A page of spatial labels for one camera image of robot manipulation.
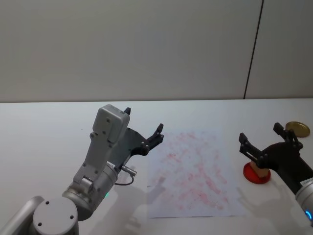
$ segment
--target white table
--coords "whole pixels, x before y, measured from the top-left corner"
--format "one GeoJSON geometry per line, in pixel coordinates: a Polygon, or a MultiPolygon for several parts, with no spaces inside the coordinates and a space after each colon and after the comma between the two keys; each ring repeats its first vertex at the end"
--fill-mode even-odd
{"type": "MultiPolygon", "coordinates": [[[[0,227],[31,197],[58,197],[67,188],[89,147],[92,124],[106,102],[0,104],[0,227]]],[[[263,149],[282,141],[272,128],[297,120],[313,127],[313,99],[111,102],[132,108],[129,127],[145,137],[160,122],[164,130],[220,128],[233,166],[245,216],[148,219],[147,158],[134,156],[138,174],[114,187],[93,216],[80,222],[82,235],[269,235],[313,234],[283,181],[272,172],[265,185],[248,182],[239,153],[239,133],[263,149]]],[[[312,135],[300,140],[301,157],[313,166],[312,135]]]]}

